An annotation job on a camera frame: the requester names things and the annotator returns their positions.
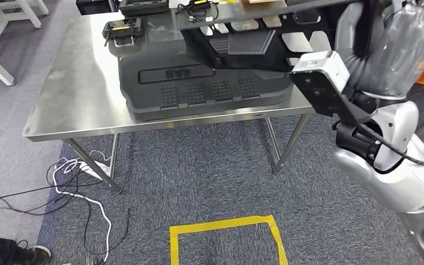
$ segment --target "power strip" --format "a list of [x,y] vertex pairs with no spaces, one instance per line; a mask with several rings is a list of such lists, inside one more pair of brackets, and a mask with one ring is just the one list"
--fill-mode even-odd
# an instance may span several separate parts
[[[83,172],[85,172],[85,173],[87,173],[87,174],[90,174],[92,177],[96,177],[96,178],[98,178],[99,180],[103,180],[103,178],[101,178],[98,174],[96,174],[95,173],[95,171],[93,171],[88,165],[87,165],[87,163],[85,163],[85,162],[80,162],[79,163],[80,164],[80,169],[83,171]],[[98,161],[96,161],[95,160],[95,164],[97,164],[102,170],[103,170],[103,172],[105,172],[106,173],[106,175],[108,175],[108,177],[111,177],[110,176],[110,167],[109,166],[107,166],[107,165],[105,165],[105,164],[103,164],[103,163],[100,163],[100,162],[98,162]]]

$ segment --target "black device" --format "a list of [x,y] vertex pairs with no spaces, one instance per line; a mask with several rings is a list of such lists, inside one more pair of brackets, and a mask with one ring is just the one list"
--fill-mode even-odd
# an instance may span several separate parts
[[76,0],[76,6],[81,15],[110,13],[108,0]]
[[[213,21],[195,23],[190,17],[178,16],[178,25],[187,44],[188,56],[214,69],[260,69],[290,72],[292,65],[288,58],[299,58],[304,52],[291,51],[282,40],[285,33],[303,32],[309,39],[313,32],[323,31],[334,47],[337,22],[347,5],[357,0],[313,0],[289,1],[286,8],[257,12],[259,4],[242,3],[219,5],[220,15]],[[263,16],[277,15],[282,26],[267,27]],[[258,28],[238,31],[230,20],[255,19]],[[214,27],[223,23],[228,33],[221,33]],[[212,34],[203,34],[201,27],[209,27]]]
[[285,73],[210,69],[186,56],[183,40],[139,46],[118,54],[121,91],[139,120],[278,104],[292,92]]
[[163,13],[169,10],[168,0],[123,0],[119,10],[126,17]]
[[116,45],[125,39],[134,44],[136,38],[143,34],[144,28],[140,18],[110,21],[103,28],[103,37],[106,40],[105,46],[110,40],[114,40]]
[[212,5],[215,6],[215,14],[210,16],[210,21],[212,21],[218,17],[219,9],[217,3],[209,0],[190,0],[187,5],[178,4],[176,14],[187,12],[189,15],[188,21],[192,23],[205,21]]

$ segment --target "table top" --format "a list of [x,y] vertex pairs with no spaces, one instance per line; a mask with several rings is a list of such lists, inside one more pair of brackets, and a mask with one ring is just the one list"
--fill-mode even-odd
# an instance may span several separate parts
[[[70,21],[25,125],[25,137],[31,141],[47,141],[314,112],[295,88],[290,99],[279,105],[162,120],[136,120],[128,111],[119,88],[118,59],[104,47],[102,36],[106,22],[123,18],[120,13],[106,13]],[[182,39],[176,30],[174,13],[143,19],[147,41]]]

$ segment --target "white cable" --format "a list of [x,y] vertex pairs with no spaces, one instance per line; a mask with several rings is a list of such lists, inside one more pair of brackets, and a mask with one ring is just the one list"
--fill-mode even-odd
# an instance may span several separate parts
[[90,153],[88,154],[88,156],[92,156],[92,153],[93,153],[93,152],[101,153],[101,154],[102,154],[102,156],[103,156],[103,160],[104,160],[104,161],[109,161],[109,160],[111,160],[111,157],[106,158],[106,157],[105,157],[105,154],[104,154],[103,152],[101,152],[101,151],[98,151],[98,150],[92,150],[92,151],[90,151]]
[[[100,151],[98,151],[98,150],[92,150],[91,152],[90,152],[90,154],[92,153],[92,152],[94,152],[94,151],[96,151],[96,152],[99,152],[99,153],[101,153],[102,155],[103,155],[103,159],[105,160],[105,161],[107,161],[107,160],[110,160],[111,159],[111,157],[110,158],[108,158],[107,160],[105,159],[105,154],[104,153],[102,153],[102,152],[100,152]],[[109,235],[110,235],[110,233],[111,233],[111,221],[108,219],[108,217],[107,217],[107,215],[106,215],[106,213],[105,213],[105,210],[103,209],[103,205],[101,204],[101,202],[99,202],[99,201],[97,201],[97,200],[93,200],[93,199],[91,199],[91,198],[89,198],[89,197],[85,197],[85,196],[82,196],[82,195],[80,195],[80,194],[73,194],[73,193],[70,193],[70,192],[62,192],[62,191],[60,191],[59,189],[58,189],[58,187],[57,187],[57,182],[56,182],[56,172],[57,171],[59,171],[60,169],[62,169],[62,168],[64,168],[64,167],[66,167],[66,169],[64,169],[64,171],[63,171],[63,173],[64,174],[67,174],[67,173],[69,173],[71,170],[73,170],[76,166],[77,166],[77,164],[79,164],[79,163],[82,163],[82,162],[80,162],[79,161],[79,158],[75,158],[75,159],[71,159],[71,160],[68,160],[67,158],[65,158],[65,157],[61,157],[59,160],[58,160],[58,162],[60,162],[61,160],[65,160],[66,162],[62,165],[62,166],[60,166],[60,167],[56,167],[55,166],[55,170],[54,170],[54,172],[52,173],[52,180],[53,180],[53,182],[54,182],[54,185],[56,186],[55,188],[56,188],[56,192],[57,193],[59,193],[59,194],[65,194],[65,195],[70,195],[70,196],[73,196],[73,197],[78,197],[78,198],[82,198],[82,199],[85,199],[86,201],[88,201],[88,202],[91,202],[91,203],[95,203],[95,204],[97,204],[98,206],[100,206],[100,209],[102,210],[102,214],[103,214],[103,217],[105,218],[105,220],[107,221],[107,223],[108,223],[108,233],[107,233],[107,254],[106,254],[106,256],[105,256],[105,258],[103,259],[103,261],[104,262],[106,262],[107,261],[107,259],[108,259],[108,255],[109,255]]]

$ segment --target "yellow label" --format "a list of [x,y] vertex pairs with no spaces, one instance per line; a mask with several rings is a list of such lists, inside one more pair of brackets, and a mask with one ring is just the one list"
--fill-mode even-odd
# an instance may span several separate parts
[[129,29],[129,26],[120,26],[120,27],[114,28],[112,30],[122,30],[122,29]]

